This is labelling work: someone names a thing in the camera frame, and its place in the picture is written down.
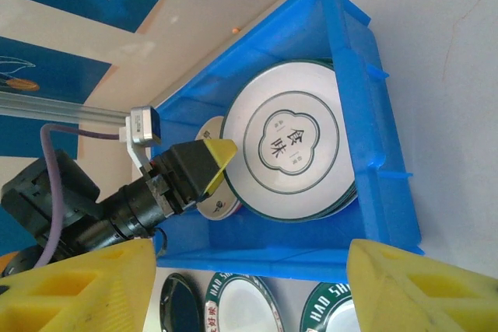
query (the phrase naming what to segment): orange dot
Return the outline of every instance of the orange dot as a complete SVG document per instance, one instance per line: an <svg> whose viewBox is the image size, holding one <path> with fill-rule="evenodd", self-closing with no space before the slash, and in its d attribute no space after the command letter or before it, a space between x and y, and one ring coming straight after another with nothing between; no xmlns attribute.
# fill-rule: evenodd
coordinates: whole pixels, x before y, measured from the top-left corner
<svg viewBox="0 0 498 332"><path fill-rule="evenodd" d="M7 81L7 84L13 89L20 91L38 91L40 86L38 83L30 81L29 79L12 78Z"/></svg>

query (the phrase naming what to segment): blue plastic crate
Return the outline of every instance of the blue plastic crate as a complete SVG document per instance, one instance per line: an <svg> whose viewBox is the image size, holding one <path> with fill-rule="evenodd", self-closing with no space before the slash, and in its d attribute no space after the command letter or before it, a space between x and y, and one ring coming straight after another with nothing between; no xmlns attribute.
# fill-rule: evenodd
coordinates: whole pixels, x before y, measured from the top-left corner
<svg viewBox="0 0 498 332"><path fill-rule="evenodd" d="M333 58L359 198L311 222L281 223L246 208L220 222L198 212L162 224L163 267L346 281L354 238L417 250L419 227L370 18L349 0L288 0L158 108L164 143L195 138L224 115L262 70L292 59Z"/></svg>

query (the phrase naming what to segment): yellow triangular block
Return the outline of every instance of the yellow triangular block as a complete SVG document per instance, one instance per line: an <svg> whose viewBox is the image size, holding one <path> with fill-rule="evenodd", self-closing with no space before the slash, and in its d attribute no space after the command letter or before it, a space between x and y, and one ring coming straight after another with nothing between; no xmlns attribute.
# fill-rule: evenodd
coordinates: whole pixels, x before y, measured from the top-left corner
<svg viewBox="0 0 498 332"><path fill-rule="evenodd" d="M348 279L362 332L498 332L498 280L369 240Z"/></svg>
<svg viewBox="0 0 498 332"><path fill-rule="evenodd" d="M219 167L218 173L206 188L206 192L211 196L223 182L223 171L237 153L237 146L229 139L205 139L203 142Z"/></svg>
<svg viewBox="0 0 498 332"><path fill-rule="evenodd" d="M136 239L0 279L2 332L142 331L156 274Z"/></svg>

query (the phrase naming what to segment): cable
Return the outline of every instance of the cable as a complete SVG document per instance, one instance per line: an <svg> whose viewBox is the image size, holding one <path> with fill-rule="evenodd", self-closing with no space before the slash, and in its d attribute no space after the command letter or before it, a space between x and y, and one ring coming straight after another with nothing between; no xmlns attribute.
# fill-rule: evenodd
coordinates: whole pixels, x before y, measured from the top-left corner
<svg viewBox="0 0 498 332"><path fill-rule="evenodd" d="M52 221L50 232L48 234L47 244L34 267L41 267L48 264L57 249L59 239L62 233L62 224L64 220L64 198L62 196L62 181L57 164L54 146L50 137L51 131L67 132L69 134L82 135L89 138L119 140L119 135L101 134L71 128L61 124L45 124L40 130L41 148L44 151L45 162L47 164L48 179L50 180L50 190L52 194Z"/></svg>

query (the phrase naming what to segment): white line drawing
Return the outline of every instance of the white line drawing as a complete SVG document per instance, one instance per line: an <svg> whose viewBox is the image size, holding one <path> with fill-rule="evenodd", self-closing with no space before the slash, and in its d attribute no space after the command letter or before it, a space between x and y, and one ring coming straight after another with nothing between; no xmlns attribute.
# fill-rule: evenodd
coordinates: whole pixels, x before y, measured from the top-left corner
<svg viewBox="0 0 498 332"><path fill-rule="evenodd" d="M32 62L22 58L11 58L9 56L0 56L0 74L11 75L24 68L35 68Z"/></svg>

